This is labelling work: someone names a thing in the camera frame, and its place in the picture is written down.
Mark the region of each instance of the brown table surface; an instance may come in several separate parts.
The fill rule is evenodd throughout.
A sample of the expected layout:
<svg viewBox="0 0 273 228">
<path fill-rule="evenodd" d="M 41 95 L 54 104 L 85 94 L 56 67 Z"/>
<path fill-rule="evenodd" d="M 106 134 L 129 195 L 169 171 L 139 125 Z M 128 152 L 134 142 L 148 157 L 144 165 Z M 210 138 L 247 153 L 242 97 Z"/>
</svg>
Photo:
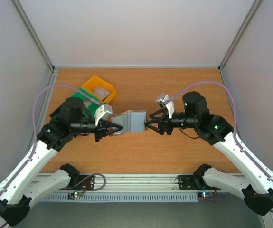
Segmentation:
<svg viewBox="0 0 273 228">
<path fill-rule="evenodd" d="M 202 80 L 222 82 L 217 69 L 60 69 L 57 84 L 80 87 L 92 75 L 111 83 L 118 95 L 109 103 L 113 114 L 127 110 L 159 109 L 155 100 L 167 93 L 173 96 L 184 87 Z M 221 115 L 233 124 L 225 91 L 213 84 L 194 87 L 207 100 L 212 114 Z M 47 114 L 73 94 L 71 89 L 53 91 Z M 176 111 L 183 111 L 181 96 L 175 101 Z M 192 129 L 186 133 L 196 136 Z M 159 135 L 152 130 L 105 137 L 100 142 L 94 136 L 77 137 L 69 142 L 41 172 L 55 172 L 69 163 L 80 172 L 101 173 L 192 173 L 203 163 L 224 172 L 238 169 L 220 151 L 201 139 L 190 139 L 174 129 L 171 136 Z"/>
</svg>

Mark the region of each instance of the purple cable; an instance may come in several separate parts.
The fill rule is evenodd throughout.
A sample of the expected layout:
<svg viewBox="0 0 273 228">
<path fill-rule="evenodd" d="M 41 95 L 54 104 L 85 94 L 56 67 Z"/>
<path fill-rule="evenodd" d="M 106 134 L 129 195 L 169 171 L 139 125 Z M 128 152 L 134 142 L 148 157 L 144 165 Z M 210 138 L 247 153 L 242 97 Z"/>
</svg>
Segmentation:
<svg viewBox="0 0 273 228">
<path fill-rule="evenodd" d="M 215 201 L 215 202 L 220 202 L 220 201 L 224 201 L 226 199 L 228 199 L 230 196 L 230 194 L 228 193 L 224 198 L 221 198 L 221 199 L 213 199 L 213 198 L 207 198 L 207 197 L 199 197 L 200 199 L 203 199 L 203 200 L 209 200 L 209 201 Z"/>
<path fill-rule="evenodd" d="M 243 146 L 240 144 L 240 142 L 237 140 L 237 132 L 236 132 L 236 109 L 235 109 L 235 102 L 234 102 L 234 100 L 233 100 L 233 97 L 232 97 L 232 94 L 231 94 L 231 92 L 223 85 L 223 84 L 221 84 L 221 83 L 219 83 L 219 82 L 216 82 L 216 81 L 201 81 L 201 82 L 196 82 L 196 83 L 194 83 L 194 84 L 191 84 L 191 85 L 189 85 L 189 86 L 187 86 L 186 88 L 184 88 L 183 90 L 181 90 L 181 91 L 179 91 L 177 94 L 175 94 L 173 97 L 171 97 L 169 100 L 167 100 L 166 102 L 165 102 L 165 105 L 166 104 L 168 104 L 169 102 L 171 102 L 171 101 L 173 101 L 175 98 L 177 98 L 180 94 L 182 94 L 182 93 L 184 93 L 186 90 L 188 90 L 188 89 L 190 89 L 190 88 L 192 88 L 192 87 L 194 87 L 194 86 L 196 86 L 196 85 L 199 85 L 199 84 L 203 84 L 203 83 L 213 83 L 213 84 L 216 84 L 216 85 L 218 85 L 218 86 L 220 86 L 220 87 L 222 87 L 223 89 L 225 89 L 226 90 L 226 92 L 227 92 L 227 94 L 228 94 L 228 96 L 229 96 L 229 98 L 230 98 L 230 101 L 231 101 L 231 103 L 232 103 L 232 108 L 233 108 L 233 118 L 234 118 L 234 130 L 233 130 L 233 138 L 234 138 L 234 140 L 235 140 L 235 143 L 237 144 L 237 146 L 241 149 L 241 151 L 242 152 L 244 152 L 245 153 L 245 155 L 259 168 L 259 170 L 261 170 L 262 171 L 262 173 L 264 173 L 265 174 L 265 176 L 268 178 L 268 179 L 270 179 L 272 182 L 273 182 L 273 177 L 271 177 L 270 175 L 269 175 L 269 173 L 264 169 L 264 168 L 262 168 L 261 166 L 260 166 L 260 164 L 246 151 L 246 150 L 244 150 L 244 148 L 243 148 Z"/>
<path fill-rule="evenodd" d="M 77 183 L 74 187 L 72 187 L 72 188 L 75 188 L 76 186 L 78 186 L 78 185 L 80 185 L 82 182 L 84 182 L 86 179 L 88 179 L 88 178 L 90 178 L 90 177 L 93 177 L 93 176 L 95 176 L 95 175 L 101 176 L 101 177 L 103 178 L 103 180 L 104 180 L 103 185 L 102 185 L 101 187 L 97 188 L 97 189 L 86 190 L 86 191 L 99 191 L 99 190 L 101 190 L 101 189 L 106 185 L 106 183 L 107 183 L 106 177 L 105 177 L 104 175 L 102 175 L 101 173 L 93 173 L 93 174 L 91 174 L 91 175 L 89 175 L 89 176 L 83 178 L 80 182 L 78 182 L 78 183 Z M 62 190 L 68 190 L 68 189 L 72 189 L 72 188 L 71 188 L 71 187 L 66 187 L 66 188 L 62 188 Z"/>
<path fill-rule="evenodd" d="M 67 87 L 67 88 L 73 89 L 73 90 L 79 92 L 80 94 L 82 94 L 83 96 L 85 96 L 85 97 L 86 97 L 87 99 L 89 99 L 90 101 L 92 101 L 92 102 L 94 102 L 94 103 L 96 103 L 96 104 L 98 104 L 98 105 L 101 104 L 101 102 L 99 102 L 99 101 L 93 99 L 93 98 L 90 97 L 89 95 L 85 94 L 84 92 L 82 92 L 82 91 L 80 91 L 79 89 L 77 89 L 77 88 L 75 88 L 75 87 L 72 87 L 72 86 L 70 86 L 70 85 L 65 85 L 65 84 L 50 85 L 50 86 L 48 86 L 47 88 L 45 88 L 44 90 L 42 90 L 42 91 L 38 94 L 38 96 L 37 96 L 37 98 L 36 98 L 36 100 L 35 100 L 35 102 L 34 102 L 34 106 L 33 106 L 33 112 L 32 112 L 32 123 L 33 123 L 33 148 L 32 148 L 32 152 L 31 152 L 30 156 L 28 157 L 28 158 L 30 158 L 30 159 L 33 157 L 33 155 L 34 155 L 34 153 L 35 153 L 36 145 L 37 145 L 37 131 L 36 131 L 36 122 L 35 122 L 35 111 L 36 111 L 37 103 L 38 103 L 40 97 L 41 97 L 47 90 L 49 90 L 49 89 L 51 89 L 51 88 L 54 88 L 54 87 Z M 14 179 L 20 174 L 20 172 L 23 170 L 23 168 L 27 165 L 28 161 L 29 161 L 29 160 L 26 160 L 26 161 L 22 164 L 22 166 L 17 170 L 17 172 L 16 172 L 16 173 L 12 176 L 12 178 L 9 180 L 9 182 L 4 186 L 4 190 L 0 191 L 0 197 L 2 196 L 2 194 L 4 193 L 4 191 L 7 189 L 7 187 L 8 187 L 8 186 L 14 181 Z"/>
</svg>

